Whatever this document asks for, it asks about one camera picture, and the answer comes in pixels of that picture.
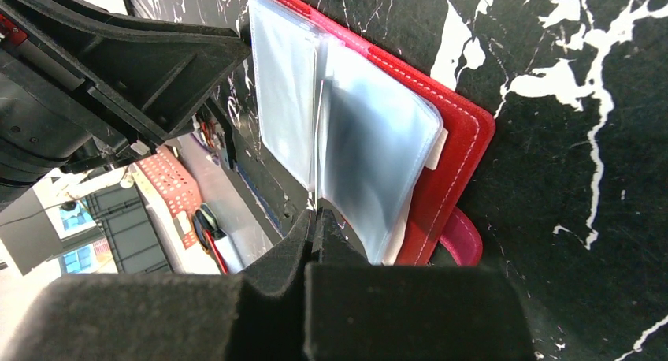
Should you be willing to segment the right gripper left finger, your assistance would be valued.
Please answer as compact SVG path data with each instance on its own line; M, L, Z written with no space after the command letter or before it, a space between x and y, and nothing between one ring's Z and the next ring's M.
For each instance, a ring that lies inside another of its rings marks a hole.
M300 360L315 213L237 274L81 274L38 295L4 360Z

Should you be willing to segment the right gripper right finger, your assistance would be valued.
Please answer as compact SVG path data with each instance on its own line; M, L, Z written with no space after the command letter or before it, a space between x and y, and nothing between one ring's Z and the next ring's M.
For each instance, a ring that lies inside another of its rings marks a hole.
M308 360L532 360L521 301L477 267L374 266L330 210L305 213Z

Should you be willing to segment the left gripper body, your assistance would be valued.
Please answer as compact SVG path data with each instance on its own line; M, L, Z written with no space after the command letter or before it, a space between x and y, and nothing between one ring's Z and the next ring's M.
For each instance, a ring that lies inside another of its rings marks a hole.
M231 29L1 0L2 188L155 153L249 53Z

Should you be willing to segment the red card holder wallet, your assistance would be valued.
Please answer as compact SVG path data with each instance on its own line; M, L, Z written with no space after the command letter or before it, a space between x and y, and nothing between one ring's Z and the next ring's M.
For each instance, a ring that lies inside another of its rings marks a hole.
M313 20L346 46L434 104L447 137L433 171L425 171L414 190L396 265L424 266L442 244L459 266L475 266L483 245L473 223L456 207L495 131L492 115L419 72L394 55L337 24L301 0L277 0L292 12Z

